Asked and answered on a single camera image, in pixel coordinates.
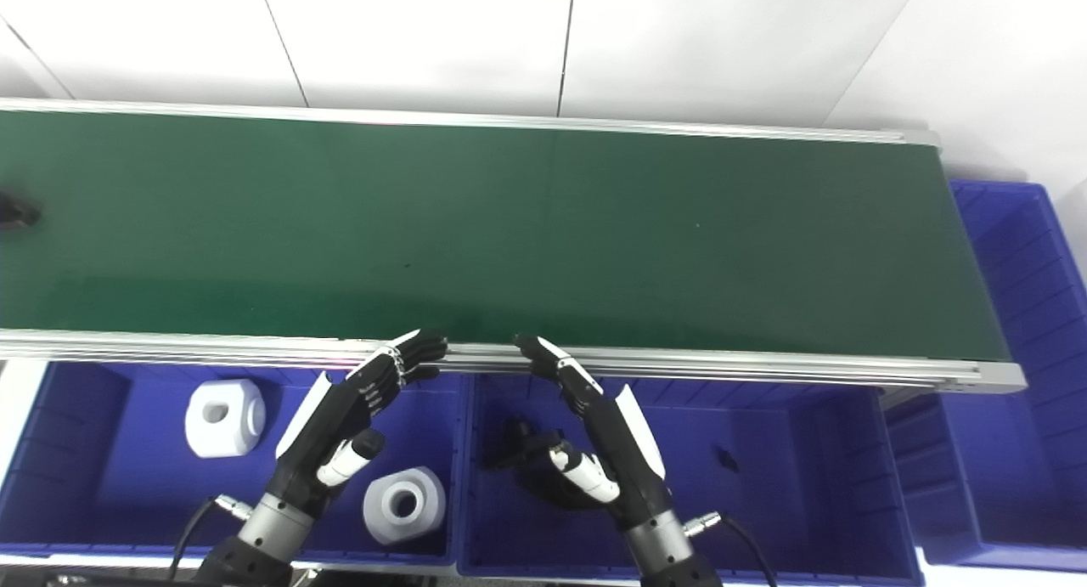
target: white block with hole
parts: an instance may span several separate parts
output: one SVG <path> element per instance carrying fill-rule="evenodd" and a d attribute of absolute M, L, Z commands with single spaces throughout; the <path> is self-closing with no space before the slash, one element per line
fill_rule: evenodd
<path fill-rule="evenodd" d="M 202 383 L 185 412 L 185 437 L 199 458 L 236 458 L 257 447 L 264 398 L 249 379 Z"/>
<path fill-rule="evenodd" d="M 370 536 L 382 545 L 418 538 L 446 519 L 446 490 L 425 466 L 393 473 L 370 483 L 362 517 Z"/>

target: white tile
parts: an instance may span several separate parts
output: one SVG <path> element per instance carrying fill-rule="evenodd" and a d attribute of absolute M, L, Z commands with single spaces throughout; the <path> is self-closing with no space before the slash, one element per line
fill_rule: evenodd
<path fill-rule="evenodd" d="M 907 0 L 574 0 L 563 115 L 817 126 Z"/>
<path fill-rule="evenodd" d="M 827 126 L 928 126 L 951 174 L 1087 177 L 1085 0 L 911 0 Z"/>
<path fill-rule="evenodd" d="M 264 0 L 0 0 L 77 99 L 301 104 Z"/>
<path fill-rule="evenodd" d="M 570 0 L 268 0 L 311 107 L 554 115 Z"/>
<path fill-rule="evenodd" d="M 70 99 L 52 73 L 0 17 L 0 96 Z"/>
<path fill-rule="evenodd" d="M 30 79 L 14 58 L 0 52 L 0 96 L 32 96 L 41 99 L 46 91 Z"/>

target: metal rail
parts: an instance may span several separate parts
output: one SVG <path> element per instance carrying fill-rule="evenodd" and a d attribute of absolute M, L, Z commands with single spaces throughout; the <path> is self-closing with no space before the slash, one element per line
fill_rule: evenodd
<path fill-rule="evenodd" d="M 70 362 L 207 363 L 250 367 L 353 367 L 380 340 L 293 336 L 161 335 L 0 328 L 0 359 Z M 601 377 L 720 382 L 825 383 L 951 392 L 1024 389 L 1016 363 L 664 348 L 567 348 Z M 442 367 L 466 373 L 525 373 L 527 362 L 503 344 L 451 344 Z"/>

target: white plastic part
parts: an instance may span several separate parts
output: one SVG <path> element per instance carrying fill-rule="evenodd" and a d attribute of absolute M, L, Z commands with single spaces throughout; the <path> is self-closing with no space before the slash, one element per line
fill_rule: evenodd
<path fill-rule="evenodd" d="M 264 432 L 264 398 L 249 379 L 207 382 L 192 392 L 185 437 L 199 458 L 236 458 Z"/>
<path fill-rule="evenodd" d="M 351 440 L 345 440 L 336 448 L 328 462 L 317 469 L 317 479 L 328 487 L 347 483 L 358 471 L 370 463 L 370 460 L 359 455 L 351 449 Z"/>
<path fill-rule="evenodd" d="M 446 490 L 424 466 L 375 479 L 362 500 L 366 529 L 382 545 L 429 534 L 441 526 L 445 517 Z"/>
<path fill-rule="evenodd" d="M 626 426 L 630 428 L 634 440 L 638 442 L 638 449 L 641 450 L 646 463 L 657 476 L 664 478 L 664 460 L 661 459 L 661 450 L 657 447 L 657 438 L 653 437 L 653 430 L 649 429 L 646 415 L 641 412 L 637 398 L 634 398 L 630 386 L 623 386 L 623 390 L 615 397 L 615 404 L 626 420 Z"/>
<path fill-rule="evenodd" d="M 562 472 L 570 483 L 574 483 L 582 491 L 587 494 L 595 501 L 607 504 L 619 498 L 619 484 L 608 478 L 603 467 L 596 455 L 586 453 L 582 458 L 582 463 L 567 471 L 566 464 L 570 458 L 561 449 L 551 449 L 551 463 Z"/>
<path fill-rule="evenodd" d="M 275 446 L 276 459 L 290 449 L 290 445 L 295 442 L 298 433 L 302 432 L 302 426 L 310 421 L 310 415 L 313 415 L 314 410 L 317 410 L 321 400 L 325 398 L 325 395 L 328 394 L 332 387 L 333 383 L 329 380 L 328 374 L 322 371 L 321 375 L 317 376 L 317 380 L 313 382 L 313 387 L 305 394 L 302 403 L 298 405 L 298 410 L 295 411 L 295 416 L 287 424 L 287 429 L 279 437 L 279 442 Z"/>

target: cable connector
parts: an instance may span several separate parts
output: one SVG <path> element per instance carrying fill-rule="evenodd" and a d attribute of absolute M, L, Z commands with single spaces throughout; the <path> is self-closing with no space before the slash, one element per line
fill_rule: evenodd
<path fill-rule="evenodd" d="M 683 533 L 687 536 L 687 538 L 694 538 L 719 523 L 721 523 L 721 513 L 714 511 L 712 513 L 695 517 L 683 524 Z"/>
<path fill-rule="evenodd" d="M 252 507 L 241 500 L 235 500 L 225 494 L 220 494 L 215 497 L 215 505 L 230 513 L 230 516 L 238 521 L 249 521 L 249 515 L 253 514 Z"/>

